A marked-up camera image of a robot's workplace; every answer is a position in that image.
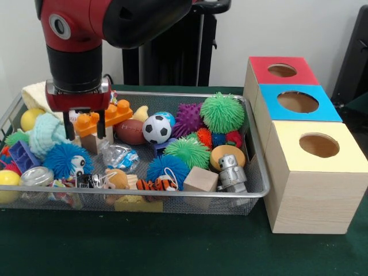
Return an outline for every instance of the wire mesh basket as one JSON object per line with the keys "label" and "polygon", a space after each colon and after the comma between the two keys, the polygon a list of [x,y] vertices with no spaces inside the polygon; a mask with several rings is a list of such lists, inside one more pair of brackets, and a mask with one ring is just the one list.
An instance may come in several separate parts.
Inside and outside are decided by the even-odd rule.
{"label": "wire mesh basket", "polygon": [[[142,105],[148,105],[149,114],[160,111],[176,114],[179,104],[197,104],[212,96],[122,91],[118,91],[117,94],[118,99],[128,100],[133,110]],[[246,145],[242,148],[247,158],[244,167],[248,178],[245,193],[0,185],[0,198],[7,196],[17,198],[11,203],[0,204],[0,208],[248,215],[257,200],[269,192],[270,184],[250,104],[241,96],[235,96],[235,98],[242,104],[246,113],[246,119],[240,130]],[[0,120],[1,148],[4,146],[5,137],[20,128],[20,118],[25,111],[24,102],[18,96]],[[137,174],[139,179],[145,179],[148,165],[154,158],[153,149],[150,145],[133,146],[133,148],[138,152],[141,160],[139,167],[133,173]],[[105,165],[102,156],[92,155],[91,157],[94,161],[95,173],[104,173]],[[107,198],[114,198],[114,204],[108,204]]]}

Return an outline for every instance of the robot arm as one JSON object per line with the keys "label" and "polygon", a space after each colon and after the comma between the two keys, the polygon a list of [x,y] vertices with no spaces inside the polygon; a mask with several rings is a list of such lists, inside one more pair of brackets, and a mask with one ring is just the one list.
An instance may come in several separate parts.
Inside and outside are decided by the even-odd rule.
{"label": "robot arm", "polygon": [[98,137],[105,136],[104,110],[110,83],[102,79],[102,40],[119,48],[136,48],[164,32],[196,0],[35,0],[53,80],[46,98],[64,113],[67,138],[74,139],[70,110],[96,111]]}

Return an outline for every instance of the metal lid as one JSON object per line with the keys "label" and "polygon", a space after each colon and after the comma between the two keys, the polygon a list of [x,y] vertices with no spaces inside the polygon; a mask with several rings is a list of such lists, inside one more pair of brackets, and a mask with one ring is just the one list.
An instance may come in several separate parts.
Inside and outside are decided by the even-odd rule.
{"label": "metal lid", "polygon": [[22,174],[21,186],[47,186],[53,181],[53,171],[46,167],[30,168]]}

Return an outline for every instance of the clear plastic bag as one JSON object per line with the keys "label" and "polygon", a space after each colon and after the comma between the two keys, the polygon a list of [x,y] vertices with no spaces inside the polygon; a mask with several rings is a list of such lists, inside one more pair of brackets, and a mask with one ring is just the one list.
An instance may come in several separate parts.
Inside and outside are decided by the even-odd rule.
{"label": "clear plastic bag", "polygon": [[105,140],[99,145],[99,149],[108,168],[119,168],[129,174],[139,165],[138,153],[128,145],[110,145],[109,141]]}

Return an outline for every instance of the white wall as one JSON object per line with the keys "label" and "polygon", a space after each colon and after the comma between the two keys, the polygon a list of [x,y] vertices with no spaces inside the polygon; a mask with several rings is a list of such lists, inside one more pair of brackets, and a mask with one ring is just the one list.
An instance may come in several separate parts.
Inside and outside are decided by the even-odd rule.
{"label": "white wall", "polygon": [[367,0],[233,0],[217,16],[210,85],[243,86],[249,56],[303,56],[331,95]]}
{"label": "white wall", "polygon": [[[233,0],[217,16],[210,85],[242,86],[250,55],[305,56],[331,94],[366,0]],[[31,0],[0,1],[0,113],[20,89],[50,77]],[[103,72],[122,82],[121,51],[103,45]]]}

